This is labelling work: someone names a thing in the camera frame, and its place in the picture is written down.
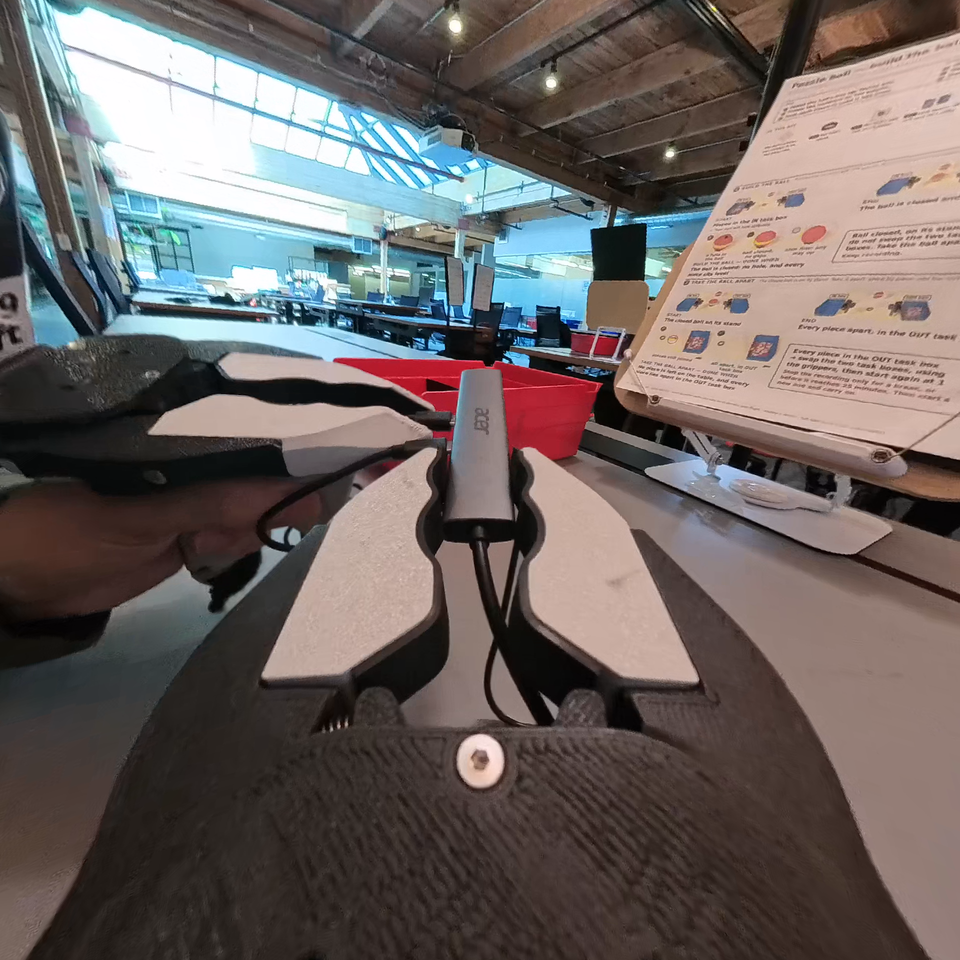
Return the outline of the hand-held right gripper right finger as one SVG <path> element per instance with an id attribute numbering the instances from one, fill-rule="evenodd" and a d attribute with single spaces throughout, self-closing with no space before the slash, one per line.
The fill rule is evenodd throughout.
<path id="1" fill-rule="evenodd" d="M 636 695 L 698 697 L 703 682 L 629 522 L 532 448 L 513 451 L 519 562 L 513 650 L 559 708 L 599 695 L 612 725 L 639 726 Z"/>

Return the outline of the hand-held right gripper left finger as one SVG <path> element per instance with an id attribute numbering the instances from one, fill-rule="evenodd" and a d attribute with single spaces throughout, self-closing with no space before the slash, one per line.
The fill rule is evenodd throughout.
<path id="1" fill-rule="evenodd" d="M 443 573 L 447 450 L 426 446 L 334 516 L 262 669 L 268 690 L 369 689 L 408 701 L 450 652 Z"/>

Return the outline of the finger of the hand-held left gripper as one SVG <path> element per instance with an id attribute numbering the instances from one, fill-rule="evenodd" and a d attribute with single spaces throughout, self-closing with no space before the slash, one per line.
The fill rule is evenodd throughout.
<path id="1" fill-rule="evenodd" d="M 216 363 L 221 392 L 277 405 L 385 407 L 406 417 L 435 410 L 413 391 L 355 366 L 308 357 L 227 353 Z"/>
<path id="2" fill-rule="evenodd" d="M 150 436 L 278 441 L 287 474 L 330 474 L 361 458 L 433 432 L 385 406 L 274 404 L 242 395 L 212 395 L 169 411 Z"/>

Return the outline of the grey usb hub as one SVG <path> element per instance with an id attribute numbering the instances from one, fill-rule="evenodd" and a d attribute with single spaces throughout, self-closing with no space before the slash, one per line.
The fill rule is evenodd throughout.
<path id="1" fill-rule="evenodd" d="M 443 506 L 447 541 L 504 543 L 513 536 L 510 445 L 501 371 L 491 366 L 461 377 Z"/>

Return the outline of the person's left hand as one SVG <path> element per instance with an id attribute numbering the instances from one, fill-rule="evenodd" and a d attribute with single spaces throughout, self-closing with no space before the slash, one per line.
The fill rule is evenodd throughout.
<path id="1" fill-rule="evenodd" d="M 21 486 L 1 509 L 2 620 L 100 614 L 183 567 L 230 566 L 258 551 L 260 518 L 303 485 L 243 479 L 138 496 L 74 482 Z"/>

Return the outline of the red plastic bin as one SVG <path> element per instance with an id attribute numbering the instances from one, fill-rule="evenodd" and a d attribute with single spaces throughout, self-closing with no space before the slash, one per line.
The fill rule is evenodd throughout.
<path id="1" fill-rule="evenodd" d="M 474 361 L 449 358 L 338 358 L 337 363 L 390 381 L 455 413 L 462 374 L 481 369 Z M 496 362 L 501 373 L 510 448 L 533 448 L 553 461 L 576 454 L 594 409 L 594 381 Z"/>

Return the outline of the white ceiling projector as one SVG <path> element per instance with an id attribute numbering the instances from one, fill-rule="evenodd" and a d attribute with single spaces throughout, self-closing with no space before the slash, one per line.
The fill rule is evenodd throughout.
<path id="1" fill-rule="evenodd" d="M 436 124 L 419 133 L 416 153 L 424 163 L 459 166 L 476 157 L 477 143 L 474 135 L 462 126 Z"/>

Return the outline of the tan cardboard sheet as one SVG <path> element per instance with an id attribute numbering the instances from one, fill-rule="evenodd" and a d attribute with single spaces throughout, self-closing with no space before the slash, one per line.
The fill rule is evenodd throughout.
<path id="1" fill-rule="evenodd" d="M 592 331 L 617 329 L 635 334 L 642 325 L 649 302 L 649 285 L 644 280 L 594 279 L 586 292 L 586 328 Z"/>

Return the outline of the black upright panel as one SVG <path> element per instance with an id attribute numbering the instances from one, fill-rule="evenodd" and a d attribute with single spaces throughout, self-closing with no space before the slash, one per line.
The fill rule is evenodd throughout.
<path id="1" fill-rule="evenodd" d="M 590 231 L 593 282 L 643 282 L 647 223 L 595 227 Z"/>

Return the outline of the printed instruction sheet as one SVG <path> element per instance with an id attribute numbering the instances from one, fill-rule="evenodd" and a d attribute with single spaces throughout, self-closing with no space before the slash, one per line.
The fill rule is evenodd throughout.
<path id="1" fill-rule="evenodd" d="M 786 81 L 629 385 L 958 460 L 958 93 L 958 32 Z"/>

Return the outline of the black vertical pole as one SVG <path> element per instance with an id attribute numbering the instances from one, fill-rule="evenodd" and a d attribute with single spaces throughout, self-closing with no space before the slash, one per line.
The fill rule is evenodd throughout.
<path id="1" fill-rule="evenodd" d="M 826 1 L 791 1 L 774 47 L 758 110 L 758 119 L 772 108 L 784 84 L 805 69 Z"/>

